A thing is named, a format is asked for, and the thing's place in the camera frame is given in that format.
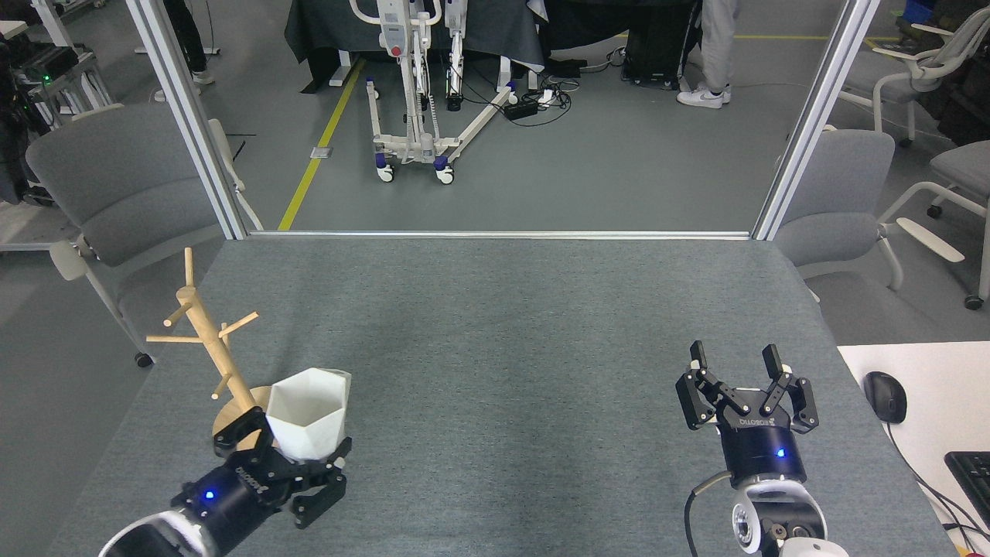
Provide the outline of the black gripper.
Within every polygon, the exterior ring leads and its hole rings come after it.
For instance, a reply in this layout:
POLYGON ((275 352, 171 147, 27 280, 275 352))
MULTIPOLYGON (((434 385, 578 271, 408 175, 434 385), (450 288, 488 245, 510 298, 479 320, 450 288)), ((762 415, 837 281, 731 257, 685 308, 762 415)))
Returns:
POLYGON ((265 410, 251 408, 213 435, 213 452, 225 464, 184 483, 171 500, 171 507, 202 537, 205 553, 229 553, 282 511, 286 501, 296 527, 305 529, 344 497, 343 458, 353 448, 353 438, 343 438, 335 451, 317 460, 284 457, 273 441, 265 410), (254 433, 255 441, 238 450, 254 433))
POLYGON ((805 466, 790 430, 791 417, 778 406, 783 395, 788 394, 793 409, 792 428, 795 431, 816 428, 819 415, 809 378, 796 377, 782 363, 777 345, 766 345, 763 360, 772 381, 763 401, 763 415, 756 410, 739 415, 739 396, 708 371, 700 340, 690 346, 690 354, 688 370, 675 383, 678 399, 692 430, 715 416, 719 403, 729 405, 720 408, 720 438, 731 487, 738 489, 743 484, 770 477, 806 482, 805 466))

